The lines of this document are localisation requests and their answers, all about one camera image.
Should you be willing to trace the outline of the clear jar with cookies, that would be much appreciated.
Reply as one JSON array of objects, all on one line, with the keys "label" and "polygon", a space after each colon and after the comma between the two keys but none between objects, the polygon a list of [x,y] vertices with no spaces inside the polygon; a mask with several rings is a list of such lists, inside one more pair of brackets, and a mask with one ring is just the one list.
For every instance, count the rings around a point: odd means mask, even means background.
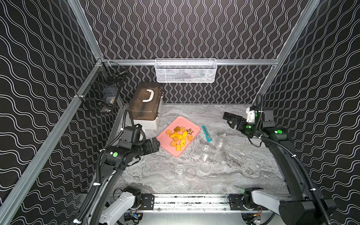
[{"label": "clear jar with cookies", "polygon": [[226,147],[227,142],[228,142],[228,138],[226,134],[219,135],[215,145],[216,149],[218,151],[223,150]]}]

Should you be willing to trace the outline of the clear jar orange cookies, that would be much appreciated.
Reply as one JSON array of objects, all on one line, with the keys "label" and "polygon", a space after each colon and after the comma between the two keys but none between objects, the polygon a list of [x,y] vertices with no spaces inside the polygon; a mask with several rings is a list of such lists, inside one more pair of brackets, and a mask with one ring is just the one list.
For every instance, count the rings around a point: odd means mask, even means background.
[{"label": "clear jar orange cookies", "polygon": [[174,172],[175,172],[175,178],[176,178],[176,180],[182,181],[182,180],[185,179],[185,177],[186,177],[186,168],[185,168],[184,165],[181,165],[181,164],[177,165],[177,166],[175,167],[175,171],[174,171]]}]

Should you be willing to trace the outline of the clear jar brown cookies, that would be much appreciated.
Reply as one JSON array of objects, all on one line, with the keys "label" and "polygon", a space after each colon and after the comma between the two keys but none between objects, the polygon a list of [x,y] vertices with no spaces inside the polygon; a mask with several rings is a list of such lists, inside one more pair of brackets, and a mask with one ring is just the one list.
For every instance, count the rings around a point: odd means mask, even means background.
[{"label": "clear jar brown cookies", "polygon": [[208,145],[204,146],[201,150],[201,154],[200,154],[200,159],[203,162],[208,161],[208,159],[210,158],[212,154],[212,148]]}]

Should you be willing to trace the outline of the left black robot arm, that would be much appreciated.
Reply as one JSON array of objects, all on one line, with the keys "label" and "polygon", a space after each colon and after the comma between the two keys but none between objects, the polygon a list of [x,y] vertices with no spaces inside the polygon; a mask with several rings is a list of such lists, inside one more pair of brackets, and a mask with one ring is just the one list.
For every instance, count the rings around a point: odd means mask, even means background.
[{"label": "left black robot arm", "polygon": [[106,205],[110,192],[123,172],[140,162],[142,156],[157,153],[160,142],[157,138],[146,138],[140,124],[135,124],[132,111],[126,108],[120,133],[112,144],[102,149],[96,162],[95,181],[76,214],[74,225],[116,225],[128,211],[142,206],[141,191],[126,187],[118,199]]}]

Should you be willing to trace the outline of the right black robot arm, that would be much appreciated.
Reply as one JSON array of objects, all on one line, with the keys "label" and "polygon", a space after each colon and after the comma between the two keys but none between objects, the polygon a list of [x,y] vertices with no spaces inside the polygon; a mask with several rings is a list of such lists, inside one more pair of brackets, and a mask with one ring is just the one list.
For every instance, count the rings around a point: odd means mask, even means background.
[{"label": "right black robot arm", "polygon": [[288,194],[270,194],[260,187],[246,188],[242,195],[243,207],[268,209],[279,215],[287,225],[331,224],[330,216],[337,206],[333,199],[325,198],[312,181],[303,163],[295,154],[294,145],[285,128],[274,121],[273,110],[264,107],[263,94],[257,94],[256,103],[246,110],[246,118],[225,112],[227,124],[245,135],[250,141],[260,140],[273,155],[285,180]]}]

